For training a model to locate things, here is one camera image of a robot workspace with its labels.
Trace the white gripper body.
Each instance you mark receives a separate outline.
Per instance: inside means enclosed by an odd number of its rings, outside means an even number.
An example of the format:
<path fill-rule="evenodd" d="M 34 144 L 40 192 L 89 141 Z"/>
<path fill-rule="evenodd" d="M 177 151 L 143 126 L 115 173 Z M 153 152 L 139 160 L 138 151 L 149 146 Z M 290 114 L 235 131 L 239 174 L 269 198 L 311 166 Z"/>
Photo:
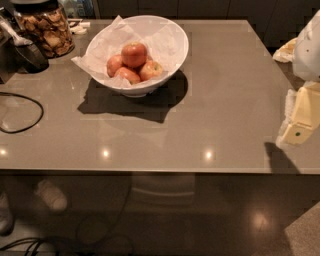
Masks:
<path fill-rule="evenodd" d="M 320 10 L 299 33 L 293 52 L 293 73 L 304 81 L 320 81 Z"/>

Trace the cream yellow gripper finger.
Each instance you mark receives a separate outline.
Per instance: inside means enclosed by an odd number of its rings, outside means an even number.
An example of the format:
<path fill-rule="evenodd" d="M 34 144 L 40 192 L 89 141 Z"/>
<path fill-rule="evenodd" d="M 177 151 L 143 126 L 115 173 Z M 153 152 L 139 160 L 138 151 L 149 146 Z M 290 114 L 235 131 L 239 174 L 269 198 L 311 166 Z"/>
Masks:
<path fill-rule="evenodd" d="M 320 126 L 320 83 L 308 81 L 298 91 L 290 89 L 284 115 L 276 145 L 286 147 L 306 142 Z"/>

